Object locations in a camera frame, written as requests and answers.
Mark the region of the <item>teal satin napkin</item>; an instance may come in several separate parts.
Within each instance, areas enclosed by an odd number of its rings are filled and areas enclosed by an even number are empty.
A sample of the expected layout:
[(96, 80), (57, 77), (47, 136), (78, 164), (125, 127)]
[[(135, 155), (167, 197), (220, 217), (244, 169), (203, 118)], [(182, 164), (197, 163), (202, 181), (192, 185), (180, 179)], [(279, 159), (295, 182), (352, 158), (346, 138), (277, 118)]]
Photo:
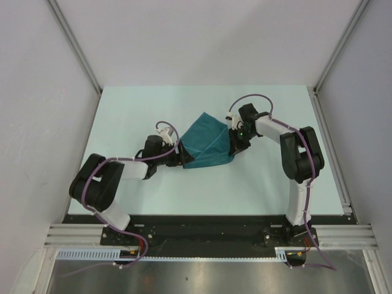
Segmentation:
[(224, 165), (235, 158), (229, 155), (230, 137), (227, 125), (205, 112), (182, 135), (181, 143), (193, 158), (184, 168)]

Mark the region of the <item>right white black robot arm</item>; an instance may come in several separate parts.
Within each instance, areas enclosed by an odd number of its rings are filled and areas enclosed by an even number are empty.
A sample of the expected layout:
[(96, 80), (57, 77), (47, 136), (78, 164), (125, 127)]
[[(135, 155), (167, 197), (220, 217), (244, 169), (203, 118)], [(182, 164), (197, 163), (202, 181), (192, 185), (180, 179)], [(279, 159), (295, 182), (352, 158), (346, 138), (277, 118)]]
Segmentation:
[(310, 232), (311, 189), (325, 166), (315, 130), (312, 127), (296, 129), (268, 112), (257, 112), (252, 104), (242, 106), (238, 115), (228, 112), (226, 120), (231, 156), (248, 149), (255, 137), (266, 137), (279, 144), (282, 168), (290, 180), (282, 237), (288, 245), (298, 245), (305, 233)]

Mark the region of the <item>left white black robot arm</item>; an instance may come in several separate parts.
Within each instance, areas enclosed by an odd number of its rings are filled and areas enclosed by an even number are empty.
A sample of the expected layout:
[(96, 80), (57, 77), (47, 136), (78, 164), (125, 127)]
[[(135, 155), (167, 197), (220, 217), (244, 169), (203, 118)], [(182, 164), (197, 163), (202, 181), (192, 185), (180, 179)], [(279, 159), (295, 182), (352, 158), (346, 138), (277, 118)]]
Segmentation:
[(150, 135), (135, 160), (126, 164), (91, 154), (70, 184), (69, 195), (91, 209), (105, 224), (114, 226), (115, 239), (127, 245), (135, 239), (135, 229), (129, 226), (130, 216), (115, 202), (120, 180), (150, 179), (160, 165), (184, 166), (193, 160), (181, 142), (175, 145), (168, 137)]

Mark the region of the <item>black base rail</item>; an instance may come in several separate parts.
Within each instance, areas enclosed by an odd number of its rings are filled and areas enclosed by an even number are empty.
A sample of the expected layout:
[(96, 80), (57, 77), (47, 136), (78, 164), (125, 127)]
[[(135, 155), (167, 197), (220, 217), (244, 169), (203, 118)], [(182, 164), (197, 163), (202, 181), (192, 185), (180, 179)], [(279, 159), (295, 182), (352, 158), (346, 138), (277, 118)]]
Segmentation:
[(314, 216), (294, 232), (277, 216), (134, 216), (126, 233), (102, 228), (99, 245), (120, 247), (115, 265), (143, 260), (275, 257), (276, 247), (306, 251), (319, 243), (321, 225), (355, 225), (353, 215)]

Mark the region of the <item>right aluminium frame post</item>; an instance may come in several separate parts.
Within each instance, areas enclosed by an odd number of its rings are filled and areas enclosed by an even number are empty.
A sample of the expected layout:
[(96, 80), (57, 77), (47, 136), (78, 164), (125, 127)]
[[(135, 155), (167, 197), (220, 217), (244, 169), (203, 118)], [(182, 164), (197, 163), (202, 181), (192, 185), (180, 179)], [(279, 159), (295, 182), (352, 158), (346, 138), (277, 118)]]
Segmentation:
[(365, 14), (367, 8), (372, 3), (371, 0), (360, 0), (356, 9), (354, 10), (352, 16), (349, 19), (347, 26), (345, 27), (340, 39), (337, 42), (328, 62), (326, 63), (325, 67), (322, 70), (315, 86), (313, 87), (313, 92), (318, 94), (326, 82), (327, 78), (329, 77), (330, 73), (334, 69), (340, 55), (344, 51), (349, 39), (351, 38), (352, 34), (355, 32), (356, 27), (359, 25), (363, 15)]

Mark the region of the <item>aluminium frame post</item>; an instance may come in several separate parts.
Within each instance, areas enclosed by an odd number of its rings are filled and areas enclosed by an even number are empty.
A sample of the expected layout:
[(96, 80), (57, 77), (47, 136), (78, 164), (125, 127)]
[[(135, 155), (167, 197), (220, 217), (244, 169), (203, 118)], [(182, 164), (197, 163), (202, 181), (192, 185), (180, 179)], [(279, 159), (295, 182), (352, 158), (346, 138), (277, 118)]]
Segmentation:
[(46, 0), (45, 3), (48, 6), (50, 12), (52, 13), (55, 21), (57, 22), (61, 32), (65, 37), (65, 40), (69, 44), (72, 53), (78, 61), (82, 71), (86, 75), (86, 78), (88, 79), (90, 85), (92, 86), (96, 94), (100, 97), (102, 95), (103, 89), (99, 85), (98, 79), (96, 78), (96, 75), (94, 74), (90, 63), (88, 62), (88, 59), (83, 52), (83, 49), (80, 46), (80, 43), (77, 40), (76, 35), (71, 28), (71, 25), (69, 24), (64, 12), (62, 11), (61, 6), (59, 5), (58, 1), (55, 0)]
[(327, 78), (329, 77), (330, 73), (334, 69), (340, 55), (344, 51), (349, 39), (351, 38), (352, 34), (355, 32), (356, 27), (359, 25), (363, 15), (365, 14), (367, 8), (372, 3), (371, 0), (360, 0), (356, 9), (354, 10), (352, 16), (349, 19), (347, 26), (345, 27), (340, 39), (337, 42), (328, 62), (326, 63), (325, 67), (322, 70), (315, 86), (313, 87), (313, 92), (318, 94), (326, 82)]

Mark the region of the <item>left aluminium frame post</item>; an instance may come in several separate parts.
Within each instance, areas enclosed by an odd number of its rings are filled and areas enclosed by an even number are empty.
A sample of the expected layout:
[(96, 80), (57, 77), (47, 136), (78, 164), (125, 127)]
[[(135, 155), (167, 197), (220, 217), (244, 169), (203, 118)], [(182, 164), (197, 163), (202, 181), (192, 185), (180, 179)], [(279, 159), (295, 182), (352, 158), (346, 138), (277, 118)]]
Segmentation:
[(72, 53), (78, 61), (82, 71), (86, 75), (86, 78), (88, 79), (90, 85), (92, 86), (96, 94), (100, 97), (102, 95), (103, 89), (99, 85), (98, 79), (96, 78), (96, 75), (94, 74), (90, 63), (88, 62), (88, 59), (83, 52), (83, 49), (80, 46), (80, 43), (77, 40), (76, 35), (71, 28), (71, 25), (69, 24), (64, 12), (62, 11), (61, 6), (59, 5), (58, 1), (55, 0), (46, 0), (45, 3), (48, 6), (50, 12), (52, 13), (55, 21), (57, 22), (61, 32), (65, 37), (65, 40), (69, 44)]

